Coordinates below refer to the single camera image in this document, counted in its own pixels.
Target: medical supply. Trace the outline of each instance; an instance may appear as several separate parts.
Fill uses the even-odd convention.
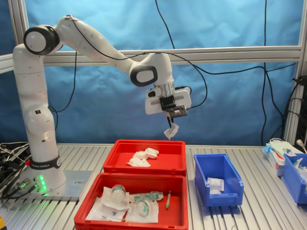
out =
[[[302,177],[302,179],[307,183],[307,172],[305,172],[304,170],[301,170],[300,168],[297,168],[297,172]]]
[[[221,191],[217,189],[210,189],[210,194],[221,194]]]
[[[216,189],[219,191],[224,191],[224,180],[208,177],[207,182],[209,183],[210,190]]]
[[[151,159],[155,159],[158,157],[159,151],[152,149],[152,148],[147,148],[145,150],[145,152],[147,153],[147,157],[151,158]]]
[[[141,160],[137,157],[131,158],[127,164],[133,167],[150,167],[150,163],[148,163],[147,160]]]
[[[267,144],[266,147],[263,148],[262,152],[268,158],[270,165],[274,169],[276,176],[283,175],[284,169],[284,158],[283,155],[278,154],[271,145]]]
[[[115,204],[120,204],[125,200],[126,197],[126,190],[124,186],[117,184],[112,187],[112,192],[111,192],[111,200]]]
[[[167,210],[169,208],[169,202],[170,201],[171,201],[171,191],[168,191],[167,202],[166,202],[166,209]]]
[[[158,151],[158,150],[155,150],[155,149],[152,149],[152,148],[147,148],[147,149],[145,150],[145,152],[147,152],[147,153],[154,153],[154,154],[156,154],[156,155],[159,154],[159,151]]]
[[[299,165],[298,168],[307,173],[307,167],[306,166]]]
[[[161,200],[163,199],[163,192],[150,192],[150,193],[139,193],[139,194],[134,194],[129,196],[130,202],[134,202],[137,199],[145,197],[150,200]]]
[[[133,155],[133,157],[139,158],[140,160],[146,160],[148,158],[147,152],[145,151],[138,151]]]
[[[142,217],[146,217],[149,214],[149,209],[150,209],[149,207],[150,207],[150,203],[147,200],[140,200],[136,204],[136,210],[138,214]]]
[[[159,206],[157,201],[139,199],[130,204],[126,222],[158,223]]]
[[[283,154],[287,154],[289,157],[296,156],[297,153],[302,153],[300,150],[294,148],[289,142],[282,141],[280,139],[271,139],[269,145],[283,157]]]
[[[295,169],[298,168],[298,166],[299,166],[300,162],[302,161],[302,159],[303,158],[300,158],[300,159],[296,160],[295,162],[293,162],[293,166],[295,167]]]
[[[112,188],[104,187],[104,191],[101,197],[101,203],[105,206],[115,208],[116,210],[124,210],[129,208],[129,193],[125,193],[123,197],[121,193],[122,189],[117,187],[113,190]]]
[[[115,208],[108,207],[102,204],[101,198],[97,198],[86,219],[121,222],[127,211],[128,208],[124,210],[117,210]]]
[[[165,132],[164,135],[170,140],[175,136],[175,134],[178,132],[179,126],[176,125],[175,123],[171,124],[171,127],[168,128]]]

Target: blue storage bin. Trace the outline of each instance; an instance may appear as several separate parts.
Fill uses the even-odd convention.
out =
[[[297,204],[307,204],[307,193],[305,192],[306,182],[302,179],[293,166],[293,163],[300,158],[303,158],[300,164],[307,166],[307,154],[300,153],[296,154],[295,157],[289,157],[288,155],[284,154],[285,161],[282,179],[293,200]]]
[[[242,204],[244,184],[226,154],[195,154],[195,183],[206,207]],[[210,194],[207,178],[224,180],[224,193]]]

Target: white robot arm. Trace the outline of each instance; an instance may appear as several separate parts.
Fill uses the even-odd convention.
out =
[[[40,25],[28,29],[24,44],[13,51],[14,73],[31,150],[31,163],[20,180],[36,184],[36,194],[61,187],[65,175],[60,168],[53,115],[48,109],[43,58],[68,45],[93,59],[109,62],[127,73],[139,87],[154,84],[146,92],[147,114],[166,112],[171,118],[184,116],[191,106],[188,88],[175,89],[169,56],[150,53],[136,62],[118,52],[98,31],[72,15],[56,26]]]

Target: cardboard box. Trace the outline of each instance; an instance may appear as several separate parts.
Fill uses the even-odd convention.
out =
[[[280,154],[278,154],[275,150],[270,149],[268,153],[264,154],[269,159],[270,165],[275,170],[277,176],[283,175],[283,168],[284,168],[284,158]]]

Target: transparent plastic wrap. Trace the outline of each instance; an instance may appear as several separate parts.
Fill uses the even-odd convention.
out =
[[[125,188],[119,184],[113,188],[104,187],[101,202],[116,210],[129,209],[129,193],[126,193]]]
[[[150,193],[139,193],[139,194],[133,194],[129,196],[129,201],[134,202],[137,199],[140,199],[141,197],[145,197],[149,200],[161,200],[163,199],[163,192],[150,192]]]
[[[121,222],[127,210],[116,210],[105,206],[102,204],[101,198],[97,198],[86,219]]]
[[[158,223],[159,206],[157,201],[144,199],[144,197],[130,204],[126,222]]]

